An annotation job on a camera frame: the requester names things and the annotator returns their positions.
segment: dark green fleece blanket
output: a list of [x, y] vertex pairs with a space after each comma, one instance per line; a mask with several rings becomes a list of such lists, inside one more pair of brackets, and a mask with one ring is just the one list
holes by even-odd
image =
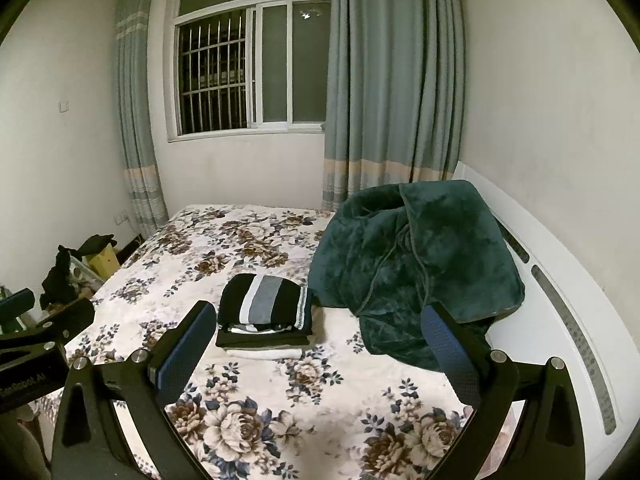
[[370, 353], [427, 370], [439, 368], [420, 332], [424, 305], [440, 301], [483, 336], [524, 299], [498, 224], [465, 180], [389, 184], [350, 197], [324, 231], [308, 285], [323, 306], [360, 319]]

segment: floral bedsheet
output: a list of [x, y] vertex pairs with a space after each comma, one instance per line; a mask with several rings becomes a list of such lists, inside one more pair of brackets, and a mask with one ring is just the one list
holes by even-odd
[[[309, 210], [188, 206], [98, 291], [94, 324], [66, 346], [70, 362], [152, 348], [196, 301], [217, 306], [235, 273], [304, 283], [329, 220]], [[370, 355], [347, 309], [315, 308], [313, 329], [299, 360], [230, 358], [210, 343], [182, 397], [166, 407], [206, 471], [223, 480], [426, 478], [470, 407], [443, 374]], [[40, 400], [52, 421], [61, 396]], [[142, 471], [159, 478], [126, 405], [116, 402], [116, 412]]]

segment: window sill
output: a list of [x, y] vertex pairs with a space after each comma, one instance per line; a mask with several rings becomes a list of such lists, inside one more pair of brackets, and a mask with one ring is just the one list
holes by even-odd
[[242, 128], [239, 130], [222, 130], [220, 132], [202, 132], [199, 134], [185, 134], [181, 136], [169, 136], [168, 142], [182, 142], [184, 140], [214, 139], [217, 137], [235, 137], [244, 135], [263, 134], [324, 134], [321, 123], [287, 124], [273, 123], [261, 128]]

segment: curtain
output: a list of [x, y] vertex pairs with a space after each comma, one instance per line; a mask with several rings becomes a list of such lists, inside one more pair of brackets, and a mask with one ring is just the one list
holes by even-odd
[[332, 0], [322, 206], [450, 178], [460, 152], [460, 0]]
[[146, 26], [151, 0], [119, 0], [115, 94], [124, 177], [136, 222], [149, 238], [168, 219], [151, 137], [146, 85]]

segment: wall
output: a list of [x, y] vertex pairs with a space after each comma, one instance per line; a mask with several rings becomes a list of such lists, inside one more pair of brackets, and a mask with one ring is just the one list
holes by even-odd
[[167, 141], [162, 85], [167, 0], [152, 0], [148, 82], [151, 129], [169, 215], [193, 203], [319, 208], [323, 134], [257, 134]]
[[580, 260], [640, 346], [640, 53], [605, 0], [463, 0], [462, 161]]
[[[111, 95], [116, 0], [31, 0], [0, 45], [0, 283], [36, 295], [57, 247], [134, 232]], [[60, 113], [59, 101], [69, 110]]]

